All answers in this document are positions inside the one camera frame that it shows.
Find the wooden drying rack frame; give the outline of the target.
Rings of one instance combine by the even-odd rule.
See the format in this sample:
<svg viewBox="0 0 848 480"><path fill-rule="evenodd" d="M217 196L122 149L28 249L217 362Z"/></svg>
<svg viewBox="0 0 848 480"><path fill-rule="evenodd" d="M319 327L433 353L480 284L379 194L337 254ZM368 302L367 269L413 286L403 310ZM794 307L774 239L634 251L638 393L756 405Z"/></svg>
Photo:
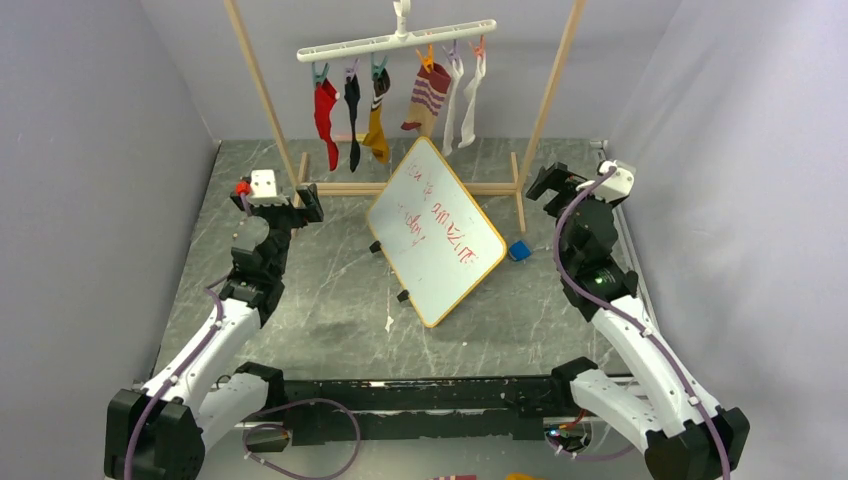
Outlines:
<svg viewBox="0 0 848 480"><path fill-rule="evenodd" d="M309 184L311 182L309 179L309 156L303 154L301 156L299 166L294 166L281 123L276 114L271 95L261 72L260 62L254 52L252 42L249 38L248 29L241 15L238 3L235 1L226 1L224 5L233 31L238 40L243 58L246 61L261 104L266 113L275 144L280 154L282 165L285 168L290 184L294 187L302 184ZM535 120L532 135L527 148L525 149L523 158L519 159L515 152L511 154L510 165L512 180L509 182L494 183L471 182L464 185L467 191L474 196L512 198L516 204L517 220L521 233L527 232L527 220L524 208L524 186L532 163L536 157L541 134L546 126L563 69L566 65L571 46L576 37L577 29L585 7L586 3L584 1L574 1L572 3L568 20L564 27L562 38L559 42L556 56L552 64L552 69L546 83L541 107ZM381 193L385 187L386 184L384 182L319 182L317 184L319 193L325 196L336 197L375 196Z"/></svg>

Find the mustard yellow striped sock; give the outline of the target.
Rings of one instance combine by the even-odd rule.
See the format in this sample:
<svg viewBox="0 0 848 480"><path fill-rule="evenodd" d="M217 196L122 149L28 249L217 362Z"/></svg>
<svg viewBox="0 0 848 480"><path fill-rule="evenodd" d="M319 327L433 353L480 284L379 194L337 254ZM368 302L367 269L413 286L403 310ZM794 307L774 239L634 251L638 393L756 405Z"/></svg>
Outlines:
<svg viewBox="0 0 848 480"><path fill-rule="evenodd" d="M363 144L371 150L374 158L381 164L390 159L390 149L382 125L382 102L390 90L391 80L387 70L373 78L373 96L369 112L368 132Z"/></svg>

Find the red sock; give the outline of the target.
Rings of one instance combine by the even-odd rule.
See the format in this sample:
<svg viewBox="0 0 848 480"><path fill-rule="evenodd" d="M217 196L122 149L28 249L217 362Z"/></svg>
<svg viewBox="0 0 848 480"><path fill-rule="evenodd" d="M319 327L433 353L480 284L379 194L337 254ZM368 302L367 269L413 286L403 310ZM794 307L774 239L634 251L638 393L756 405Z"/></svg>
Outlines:
<svg viewBox="0 0 848 480"><path fill-rule="evenodd" d="M339 150L332 138L331 113L339 98L338 92L329 80L324 79L314 89L314 123L319 138L325 143L330 171L338 167Z"/></svg>

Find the black sock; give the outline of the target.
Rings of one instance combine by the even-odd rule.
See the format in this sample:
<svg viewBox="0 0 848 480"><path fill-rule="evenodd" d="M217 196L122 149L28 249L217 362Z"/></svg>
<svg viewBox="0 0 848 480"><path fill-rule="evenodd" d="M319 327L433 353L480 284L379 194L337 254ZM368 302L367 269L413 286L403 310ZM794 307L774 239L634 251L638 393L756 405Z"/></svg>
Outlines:
<svg viewBox="0 0 848 480"><path fill-rule="evenodd" d="M348 118L351 128L351 145L349 152L349 168L355 172L361 161L361 147L356 138L358 107L361 99L361 91L358 75L353 73L345 78L344 100L348 108Z"/></svg>

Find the yellow framed whiteboard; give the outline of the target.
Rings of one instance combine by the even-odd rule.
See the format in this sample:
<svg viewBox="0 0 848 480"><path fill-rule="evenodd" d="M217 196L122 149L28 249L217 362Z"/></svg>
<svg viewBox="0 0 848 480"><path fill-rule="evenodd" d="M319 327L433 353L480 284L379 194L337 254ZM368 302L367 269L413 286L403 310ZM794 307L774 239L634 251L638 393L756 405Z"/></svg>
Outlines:
<svg viewBox="0 0 848 480"><path fill-rule="evenodd" d="M366 221L428 328L441 323L507 254L501 234L426 137L409 148Z"/></svg>

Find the white plastic clip hanger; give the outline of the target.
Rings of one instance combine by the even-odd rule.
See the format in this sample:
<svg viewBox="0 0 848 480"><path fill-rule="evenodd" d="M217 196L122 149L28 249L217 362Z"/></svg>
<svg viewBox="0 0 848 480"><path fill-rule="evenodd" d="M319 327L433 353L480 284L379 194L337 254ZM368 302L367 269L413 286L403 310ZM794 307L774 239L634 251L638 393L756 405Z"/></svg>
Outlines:
<svg viewBox="0 0 848 480"><path fill-rule="evenodd" d="M411 10L411 2L394 1L393 8L396 18L394 32L374 37L301 48L296 52L297 60L301 63L314 63L448 42L462 38L485 36L494 32L498 26L494 19L483 19L441 27L409 30L407 28L407 20Z"/></svg>

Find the beige purple striped sock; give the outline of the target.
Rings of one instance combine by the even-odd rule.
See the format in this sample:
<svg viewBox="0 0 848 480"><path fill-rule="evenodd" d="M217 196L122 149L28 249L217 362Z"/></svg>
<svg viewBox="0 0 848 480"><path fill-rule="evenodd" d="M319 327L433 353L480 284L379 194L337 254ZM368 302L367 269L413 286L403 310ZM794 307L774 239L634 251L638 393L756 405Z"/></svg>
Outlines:
<svg viewBox="0 0 848 480"><path fill-rule="evenodd" d="M435 63L430 70L421 66L415 77L401 129L416 130L420 136L431 137L451 81L451 76L442 65Z"/></svg>

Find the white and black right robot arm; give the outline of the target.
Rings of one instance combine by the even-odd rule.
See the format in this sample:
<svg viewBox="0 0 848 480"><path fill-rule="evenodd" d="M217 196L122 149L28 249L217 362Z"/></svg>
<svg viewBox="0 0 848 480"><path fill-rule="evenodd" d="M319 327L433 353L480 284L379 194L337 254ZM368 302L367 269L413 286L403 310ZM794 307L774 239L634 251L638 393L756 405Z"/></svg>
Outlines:
<svg viewBox="0 0 848 480"><path fill-rule="evenodd" d="M643 393L616 383L579 358L551 372L549 399L561 414L579 409L603 420L639 452L654 479L728 479L738 466L750 422L725 408L698 382L663 338L638 294L639 275L612 256L618 241L614 210L635 174L617 161L596 177L562 163L543 167L526 196L554 192L545 212L556 220L553 261L570 305L614 347Z"/></svg>

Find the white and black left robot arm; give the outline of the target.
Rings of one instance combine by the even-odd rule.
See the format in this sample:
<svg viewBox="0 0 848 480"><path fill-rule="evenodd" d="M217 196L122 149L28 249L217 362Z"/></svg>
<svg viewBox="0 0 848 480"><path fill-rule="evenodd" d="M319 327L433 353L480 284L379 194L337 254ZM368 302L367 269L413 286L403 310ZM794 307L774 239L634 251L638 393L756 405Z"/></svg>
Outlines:
<svg viewBox="0 0 848 480"><path fill-rule="evenodd" d="M176 357L142 386L119 390L107 408L104 474L109 479L194 479L207 452L253 413L278 417L286 405L283 373L247 363L217 387L224 368L276 310L295 229L323 220L316 184L263 197L239 184L231 199L245 213L233 236L231 268L207 286L207 320Z"/></svg>

